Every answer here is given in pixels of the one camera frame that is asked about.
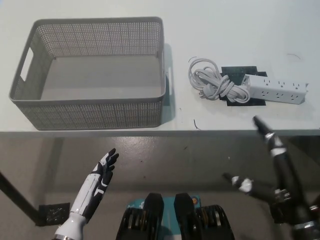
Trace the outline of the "white and black left hand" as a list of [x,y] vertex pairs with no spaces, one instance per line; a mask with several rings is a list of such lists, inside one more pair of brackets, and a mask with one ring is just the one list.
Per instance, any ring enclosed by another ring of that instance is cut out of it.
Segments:
[[118,157],[119,154],[113,148],[100,159],[84,180],[71,207],[71,213],[90,221],[111,182]]

